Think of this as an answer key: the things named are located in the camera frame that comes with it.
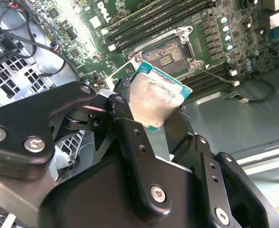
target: screw hole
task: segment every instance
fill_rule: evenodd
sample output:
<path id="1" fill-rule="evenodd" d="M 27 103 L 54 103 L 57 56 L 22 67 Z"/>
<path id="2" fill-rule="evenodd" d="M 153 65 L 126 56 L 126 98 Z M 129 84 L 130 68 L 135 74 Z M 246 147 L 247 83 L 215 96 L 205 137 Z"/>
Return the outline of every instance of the screw hole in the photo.
<path id="1" fill-rule="evenodd" d="M 93 120 L 93 126 L 97 127 L 98 125 L 100 125 L 102 122 L 102 120 L 100 118 L 95 118 Z"/>
<path id="2" fill-rule="evenodd" d="M 138 129 L 134 129 L 133 132 L 134 132 L 135 134 L 137 134 L 137 135 L 140 134 L 140 131 L 139 131 Z"/>
<path id="3" fill-rule="evenodd" d="M 143 145 L 139 145 L 139 150 L 142 152 L 146 151 L 146 147 L 144 147 Z"/>
<path id="4" fill-rule="evenodd" d="M 219 180 L 215 176 L 213 176 L 212 179 L 214 180 L 215 183 L 219 182 Z"/>

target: microchip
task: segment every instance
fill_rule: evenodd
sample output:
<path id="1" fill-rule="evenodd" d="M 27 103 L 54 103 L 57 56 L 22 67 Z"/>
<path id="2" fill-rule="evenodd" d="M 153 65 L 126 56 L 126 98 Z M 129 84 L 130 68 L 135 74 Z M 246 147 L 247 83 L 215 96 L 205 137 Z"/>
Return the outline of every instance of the microchip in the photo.
<path id="1" fill-rule="evenodd" d="M 212 48 L 212 49 L 210 49 L 210 50 L 208 50 L 208 51 L 209 51 L 209 53 L 210 53 L 211 55 L 213 55 L 214 53 L 217 52 L 217 49 L 216 49 L 216 48 Z"/>
<path id="2" fill-rule="evenodd" d="M 209 27 L 209 21 L 204 21 L 204 22 L 201 24 L 201 26 L 202 26 L 203 29 Z"/>
<path id="3" fill-rule="evenodd" d="M 212 33 L 212 30 L 211 30 L 211 28 L 207 28 L 207 29 L 203 30 L 203 33 L 205 34 L 205 36 L 208 36 Z"/>
<path id="4" fill-rule="evenodd" d="M 265 40 L 265 39 L 259 40 L 259 44 L 260 44 L 260 45 L 265 44 L 265 43 L 266 43 L 266 40 Z"/>
<path id="5" fill-rule="evenodd" d="M 70 55 L 71 55 L 73 58 L 76 58 L 76 57 L 78 57 L 80 54 L 79 54 L 79 52 L 78 52 L 77 49 L 73 49 L 73 50 L 70 51 Z"/>
<path id="6" fill-rule="evenodd" d="M 210 56 L 211 60 L 216 60 L 219 58 L 218 54 L 214 54 Z"/>
<path id="7" fill-rule="evenodd" d="M 214 37 L 213 37 L 213 35 L 209 35 L 209 36 L 205 37 L 205 39 L 206 39 L 206 42 L 209 43 L 210 41 L 213 41 Z"/>
<path id="8" fill-rule="evenodd" d="M 210 43 L 207 44 L 208 48 L 213 48 L 215 47 L 215 43 L 213 41 L 211 41 Z"/>
<path id="9" fill-rule="evenodd" d="M 241 11 L 241 15 L 242 15 L 242 16 L 244 16 L 244 15 L 246 15 L 246 14 L 247 14 L 247 11 L 245 11 L 245 10 L 242 10 L 242 11 Z"/>
<path id="10" fill-rule="evenodd" d="M 234 33 L 232 34 L 232 36 L 233 36 L 234 38 L 238 37 L 238 36 L 239 36 L 239 32 L 238 32 L 238 31 L 234 32 Z"/>
<path id="11" fill-rule="evenodd" d="M 187 59 L 192 58 L 188 45 L 182 44 L 179 38 L 155 47 L 143 53 L 142 56 L 145 61 L 169 75 L 188 70 Z"/>
<path id="12" fill-rule="evenodd" d="M 227 1 L 224 1 L 224 2 L 223 2 L 223 6 L 225 6 L 225 7 L 226 7 L 226 6 L 229 6 L 229 1 L 228 1 L 228 0 L 227 0 Z"/>
<path id="13" fill-rule="evenodd" d="M 55 8 L 50 9 L 48 13 L 52 19 L 57 18 L 59 16 L 59 13 Z"/>

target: wire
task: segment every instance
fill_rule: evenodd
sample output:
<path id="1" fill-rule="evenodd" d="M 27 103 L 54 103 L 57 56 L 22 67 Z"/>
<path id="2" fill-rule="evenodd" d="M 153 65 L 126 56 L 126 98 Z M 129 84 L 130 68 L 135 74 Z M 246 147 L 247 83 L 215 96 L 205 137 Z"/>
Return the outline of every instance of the wire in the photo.
<path id="1" fill-rule="evenodd" d="M 275 89 L 274 85 L 273 85 L 272 83 L 268 82 L 268 81 L 265 81 L 265 80 L 262 79 L 262 78 L 257 78 L 257 80 L 258 80 L 259 82 L 261 82 L 262 84 L 264 84 L 264 85 L 266 85 L 267 87 L 270 88 L 269 94 L 266 95 L 264 98 L 258 99 L 258 100 L 250 100 L 250 99 L 248 99 L 248 98 L 246 98 L 246 97 L 243 97 L 243 96 L 240 95 L 240 94 L 236 94 L 236 95 L 234 95 L 233 97 L 237 97 L 240 101 L 243 101 L 243 103 L 248 102 L 248 103 L 251 103 L 251 104 L 263 103 L 263 102 L 265 102 L 266 100 L 269 100 L 269 99 L 275 94 L 275 92 L 276 92 L 276 89 Z"/>
<path id="2" fill-rule="evenodd" d="M 50 52 L 52 52 L 53 54 L 57 55 L 58 57 L 62 58 L 67 64 L 68 66 L 71 68 L 71 70 L 73 71 L 73 73 L 75 73 L 76 75 L 76 80 L 79 81 L 80 80 L 80 75 L 79 75 L 79 72 L 78 70 L 76 69 L 76 67 L 70 62 L 69 59 L 67 59 L 66 57 L 64 57 L 62 54 L 60 54 L 59 52 L 56 52 L 56 51 L 53 51 L 52 48 L 46 46 L 46 45 L 43 45 L 43 44 L 39 44 L 37 42 L 33 42 L 31 40 L 28 40 L 28 39 L 25 39 L 25 38 L 22 38 L 22 37 L 19 37 L 19 36 L 16 36 L 12 33 L 8 33 L 8 32 L 5 32 L 5 35 L 8 36 L 8 37 L 11 37 L 13 39 L 16 39 L 20 42 L 25 42 L 25 43 L 28 43 L 28 44 L 31 44 L 31 45 L 34 45 L 34 46 L 37 46 L 39 48 L 42 48 L 42 49 L 45 49 L 45 50 L 48 50 Z M 53 74 L 55 73 L 51 73 L 51 74 L 45 74 L 44 76 L 52 76 Z"/>
<path id="3" fill-rule="evenodd" d="M 35 42 L 34 36 L 31 31 L 30 24 L 27 24 L 27 32 L 31 41 Z M 32 45 L 32 54 L 29 56 L 17 55 L 18 58 L 32 58 L 37 53 L 37 46 Z"/>

